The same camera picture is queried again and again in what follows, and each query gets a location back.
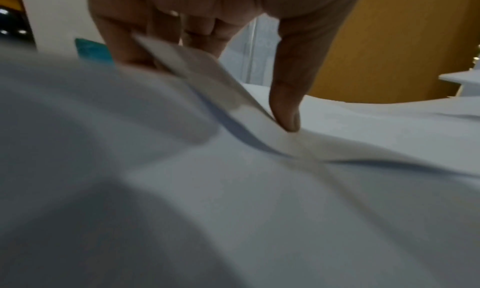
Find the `human hand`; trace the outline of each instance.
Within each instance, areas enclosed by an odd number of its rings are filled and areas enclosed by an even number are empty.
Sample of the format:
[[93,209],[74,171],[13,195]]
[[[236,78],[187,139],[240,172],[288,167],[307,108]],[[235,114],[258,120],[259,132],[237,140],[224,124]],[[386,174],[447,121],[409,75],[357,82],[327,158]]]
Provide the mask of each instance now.
[[132,32],[219,57],[232,37],[262,13],[280,20],[270,108],[287,131],[300,129],[299,106],[357,0],[88,0],[90,13],[120,63],[155,68]]

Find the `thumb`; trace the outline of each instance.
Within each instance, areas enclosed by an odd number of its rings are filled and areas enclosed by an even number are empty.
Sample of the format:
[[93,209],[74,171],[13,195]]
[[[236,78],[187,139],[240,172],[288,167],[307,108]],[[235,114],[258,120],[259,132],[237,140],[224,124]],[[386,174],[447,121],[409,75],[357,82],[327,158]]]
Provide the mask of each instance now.
[[269,103],[278,124],[300,129],[299,107],[356,0],[336,0],[310,14],[280,20]]

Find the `palm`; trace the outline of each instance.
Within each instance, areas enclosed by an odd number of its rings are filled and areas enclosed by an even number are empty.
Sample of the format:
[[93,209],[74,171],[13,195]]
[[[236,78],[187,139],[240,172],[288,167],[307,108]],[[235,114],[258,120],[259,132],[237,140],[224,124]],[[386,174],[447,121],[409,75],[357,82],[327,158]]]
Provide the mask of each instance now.
[[261,13],[280,19],[270,106],[288,131],[300,128],[298,107],[356,0],[88,0],[118,62],[153,66],[132,39],[146,33],[219,57],[232,37]]

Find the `teal object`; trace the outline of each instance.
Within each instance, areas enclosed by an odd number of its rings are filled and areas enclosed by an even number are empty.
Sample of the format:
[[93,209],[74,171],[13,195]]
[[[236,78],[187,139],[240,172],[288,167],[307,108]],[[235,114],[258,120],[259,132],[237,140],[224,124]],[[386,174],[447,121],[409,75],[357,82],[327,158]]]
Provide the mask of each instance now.
[[109,49],[103,43],[76,38],[75,46],[78,56],[81,59],[112,64],[114,62]]

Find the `fingernail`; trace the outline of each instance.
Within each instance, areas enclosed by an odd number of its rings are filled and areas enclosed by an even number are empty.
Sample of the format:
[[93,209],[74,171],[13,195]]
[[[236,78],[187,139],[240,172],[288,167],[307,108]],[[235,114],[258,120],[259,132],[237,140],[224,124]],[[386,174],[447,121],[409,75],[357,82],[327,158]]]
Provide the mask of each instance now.
[[297,112],[295,113],[295,115],[293,116],[293,127],[294,127],[295,131],[300,130],[300,125],[301,125],[301,122],[300,122],[300,112],[297,111]]

